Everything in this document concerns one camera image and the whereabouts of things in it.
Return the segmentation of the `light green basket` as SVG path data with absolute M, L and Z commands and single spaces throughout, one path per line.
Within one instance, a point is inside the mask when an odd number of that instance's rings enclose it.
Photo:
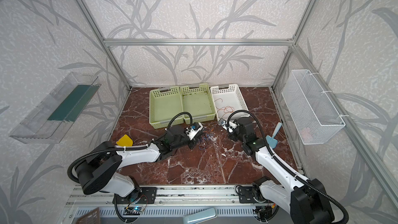
M 149 93 L 149 123 L 155 129 L 168 126 L 174 116 L 183 112 L 180 87 L 151 90 Z
M 182 86 L 180 93 L 182 109 L 191 114 L 193 122 L 206 122 L 215 119 L 216 110 L 207 83 Z

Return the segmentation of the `white perforated basket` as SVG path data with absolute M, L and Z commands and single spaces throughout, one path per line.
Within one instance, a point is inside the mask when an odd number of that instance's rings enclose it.
M 216 117 L 227 120 L 229 116 L 238 111 L 248 111 L 247 104 L 237 84 L 210 87 L 210 92 L 216 108 Z

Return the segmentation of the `aluminium frame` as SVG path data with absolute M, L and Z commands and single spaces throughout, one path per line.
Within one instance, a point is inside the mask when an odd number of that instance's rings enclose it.
M 280 80 L 282 72 L 286 68 L 290 57 L 296 55 L 297 59 L 304 68 L 311 71 L 314 78 L 319 85 L 327 90 L 328 96 L 337 111 L 342 114 L 346 120 L 345 132 L 351 140 L 353 146 L 356 148 L 358 155 L 366 163 L 369 170 L 372 172 L 374 178 L 379 183 L 381 189 L 389 198 L 394 207 L 398 206 L 398 182 L 393 177 L 391 172 L 387 169 L 382 159 L 376 154 L 376 151 L 371 147 L 370 143 L 366 141 L 365 136 L 361 133 L 359 127 L 354 123 L 347 110 L 341 105 L 336 94 L 331 91 L 326 81 L 318 73 L 317 68 L 309 60 L 308 56 L 299 46 L 298 41 L 303 34 L 303 31 L 308 24 L 311 15 L 314 13 L 316 5 L 320 0 L 310 0 L 303 17 L 298 25 L 293 37 L 288 39 L 106 39 L 100 33 L 100 28 L 95 23 L 95 19 L 89 10 L 85 0 L 74 0 L 91 31 L 94 33 L 96 43 L 102 52 L 105 53 L 108 61 L 121 77 L 126 88 L 131 89 L 131 85 L 127 80 L 125 73 L 121 70 L 121 66 L 116 61 L 115 57 L 110 51 L 110 46 L 287 46 L 288 53 L 285 56 L 282 66 L 277 73 L 276 81 Z

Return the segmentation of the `light blue scoop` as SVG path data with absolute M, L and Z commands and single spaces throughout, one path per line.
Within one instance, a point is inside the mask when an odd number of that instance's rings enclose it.
M 275 137 L 276 137 L 276 135 L 278 134 L 278 132 L 279 132 L 279 130 L 281 129 L 281 127 L 282 127 L 282 123 L 279 122 L 279 123 L 276 125 L 276 127 L 275 127 L 274 132 L 272 133 L 272 135 L 271 135 L 271 136 L 270 136 L 270 135 L 267 135 L 267 136 L 266 136 L 266 141 L 267 141 L 267 143 L 268 143 L 268 145 L 269 145 L 269 147 L 270 147 L 271 149 L 275 149 L 276 146 L 277 146 L 277 144 L 278 144 L 278 140 L 276 140 Z

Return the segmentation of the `clear plastic wall shelf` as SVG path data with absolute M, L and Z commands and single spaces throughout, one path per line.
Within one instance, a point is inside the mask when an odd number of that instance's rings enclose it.
M 58 144 L 101 84 L 98 76 L 69 73 L 10 133 L 24 144 Z

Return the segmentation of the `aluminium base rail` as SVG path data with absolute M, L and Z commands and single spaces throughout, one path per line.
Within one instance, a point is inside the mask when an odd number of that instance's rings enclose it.
M 157 185 L 143 186 L 144 196 L 129 203 L 110 193 L 86 196 L 77 186 L 70 195 L 59 223 L 72 223 L 93 210 L 99 217 L 124 218 L 183 217 L 213 208 L 217 217 L 272 215 L 282 209 L 279 201 L 255 199 L 250 185 Z

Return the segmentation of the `yellow scoop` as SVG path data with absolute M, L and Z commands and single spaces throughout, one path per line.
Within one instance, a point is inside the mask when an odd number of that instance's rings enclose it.
M 121 146 L 121 147 L 131 147 L 133 146 L 134 142 L 133 140 L 128 136 L 128 135 L 124 135 L 123 137 L 121 137 L 117 142 L 116 145 L 117 146 Z

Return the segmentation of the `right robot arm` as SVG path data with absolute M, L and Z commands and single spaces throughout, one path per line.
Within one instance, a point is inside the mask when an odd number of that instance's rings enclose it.
M 270 147 L 266 135 L 257 137 L 255 123 L 259 123 L 258 119 L 250 117 L 219 121 L 228 137 L 233 141 L 240 141 L 244 152 L 254 157 L 278 181 L 277 184 L 272 179 L 255 181 L 255 198 L 259 202 L 270 200 L 275 203 L 290 214 L 295 224 L 335 224 L 337 221 L 332 205 L 343 214 L 338 222 L 348 223 L 348 211 L 326 193 L 323 184 L 317 179 L 310 180 L 283 161 Z

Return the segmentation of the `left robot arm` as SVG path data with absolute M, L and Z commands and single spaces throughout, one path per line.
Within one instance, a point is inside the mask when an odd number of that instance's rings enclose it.
M 67 175 L 81 185 L 85 195 L 101 191 L 123 198 L 137 198 L 142 193 L 138 183 L 132 177 L 119 174 L 119 169 L 166 160 L 184 146 L 193 149 L 202 134 L 203 125 L 195 122 L 187 128 L 171 126 L 164 135 L 147 145 L 114 146 L 111 142 L 103 142 L 72 162 Z

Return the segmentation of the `left light green basket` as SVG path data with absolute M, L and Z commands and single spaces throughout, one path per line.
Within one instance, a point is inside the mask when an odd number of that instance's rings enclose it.
M 149 93 L 149 123 L 155 129 L 168 126 L 174 116 L 183 112 L 180 87 L 151 90 Z

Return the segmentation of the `middle light green basket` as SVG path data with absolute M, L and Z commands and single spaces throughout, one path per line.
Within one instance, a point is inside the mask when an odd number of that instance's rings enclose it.
M 182 109 L 191 114 L 193 122 L 206 122 L 215 119 L 216 110 L 207 83 L 182 86 L 180 93 Z

